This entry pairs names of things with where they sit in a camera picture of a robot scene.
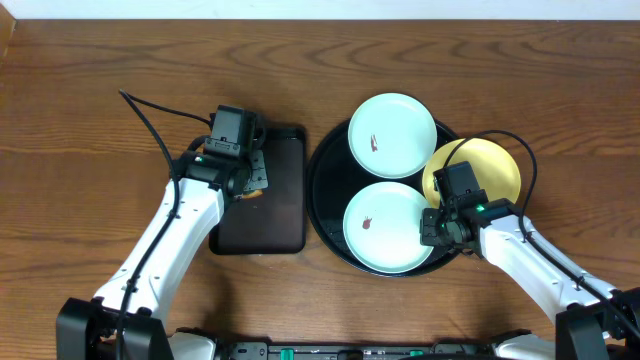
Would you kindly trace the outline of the pale green plate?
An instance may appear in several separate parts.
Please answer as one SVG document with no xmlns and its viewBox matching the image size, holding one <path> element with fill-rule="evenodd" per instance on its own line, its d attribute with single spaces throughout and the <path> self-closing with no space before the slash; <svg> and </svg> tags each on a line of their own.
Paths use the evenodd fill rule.
<svg viewBox="0 0 640 360">
<path fill-rule="evenodd" d="M 416 174 L 435 152 L 433 116 L 418 100 L 384 93 L 364 101 L 348 125 L 348 144 L 356 162 L 385 179 Z"/>
<path fill-rule="evenodd" d="M 383 274 L 413 270 L 433 251 L 420 241 L 420 220 L 428 207 L 426 198 L 405 184 L 371 184 L 347 205 L 342 225 L 346 244 L 368 269 Z"/>
</svg>

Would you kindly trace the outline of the green and yellow sponge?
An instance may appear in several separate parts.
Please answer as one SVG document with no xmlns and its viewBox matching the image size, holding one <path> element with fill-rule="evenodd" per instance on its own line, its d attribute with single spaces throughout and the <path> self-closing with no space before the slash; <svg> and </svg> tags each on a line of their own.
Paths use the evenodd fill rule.
<svg viewBox="0 0 640 360">
<path fill-rule="evenodd" d="M 241 200 L 248 200 L 248 199 L 253 199 L 253 198 L 260 197 L 262 195 L 263 195 L 263 191 L 261 189 L 256 189 L 256 190 L 253 190 L 253 191 L 250 191 L 250 192 L 243 193 L 240 196 L 240 199 Z"/>
</svg>

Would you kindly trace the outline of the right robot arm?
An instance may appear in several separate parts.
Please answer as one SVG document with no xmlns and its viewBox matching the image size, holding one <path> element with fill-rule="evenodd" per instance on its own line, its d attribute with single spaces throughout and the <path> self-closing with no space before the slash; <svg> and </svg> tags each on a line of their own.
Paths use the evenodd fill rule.
<svg viewBox="0 0 640 360">
<path fill-rule="evenodd" d="M 515 335 L 494 343 L 495 356 L 638 358 L 638 289 L 621 291 L 581 268 L 509 200 L 425 208 L 419 231 L 425 246 L 469 250 L 502 270 L 554 324 L 554 341 L 530 333 Z"/>
</svg>

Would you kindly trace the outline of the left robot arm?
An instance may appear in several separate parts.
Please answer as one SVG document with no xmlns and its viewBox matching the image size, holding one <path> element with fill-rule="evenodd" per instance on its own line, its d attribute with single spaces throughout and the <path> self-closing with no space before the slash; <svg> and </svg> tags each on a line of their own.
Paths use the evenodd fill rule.
<svg viewBox="0 0 640 360">
<path fill-rule="evenodd" d="M 264 155 L 186 151 L 169 162 L 161 205 L 118 271 L 89 301 L 70 298 L 56 318 L 60 359 L 212 359 L 214 339 L 167 335 L 175 294 L 205 236 L 233 201 L 268 185 Z"/>
</svg>

